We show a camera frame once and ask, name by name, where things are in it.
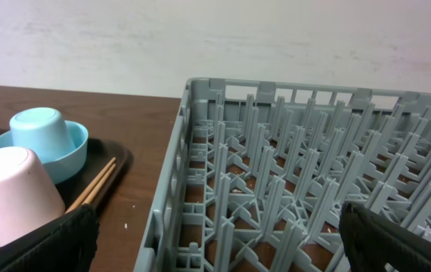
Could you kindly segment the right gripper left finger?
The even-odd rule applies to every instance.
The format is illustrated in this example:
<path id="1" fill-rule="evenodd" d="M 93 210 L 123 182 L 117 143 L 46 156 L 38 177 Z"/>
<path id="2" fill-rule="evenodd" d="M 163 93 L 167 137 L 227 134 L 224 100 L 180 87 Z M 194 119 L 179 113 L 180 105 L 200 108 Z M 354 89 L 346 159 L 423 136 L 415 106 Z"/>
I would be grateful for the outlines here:
<path id="1" fill-rule="evenodd" d="M 99 232 L 95 209 L 82 205 L 0 247 L 0 271 L 88 271 Z"/>

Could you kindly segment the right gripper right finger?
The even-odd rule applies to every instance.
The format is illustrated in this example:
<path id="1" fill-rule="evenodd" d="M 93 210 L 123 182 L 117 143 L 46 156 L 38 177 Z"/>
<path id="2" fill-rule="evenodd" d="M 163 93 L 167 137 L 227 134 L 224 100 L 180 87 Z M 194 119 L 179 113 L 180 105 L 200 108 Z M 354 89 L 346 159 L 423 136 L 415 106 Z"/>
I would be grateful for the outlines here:
<path id="1" fill-rule="evenodd" d="M 381 272 L 387 264 L 400 272 L 431 271 L 430 241 L 361 203 L 343 203 L 339 229 L 352 272 Z"/>

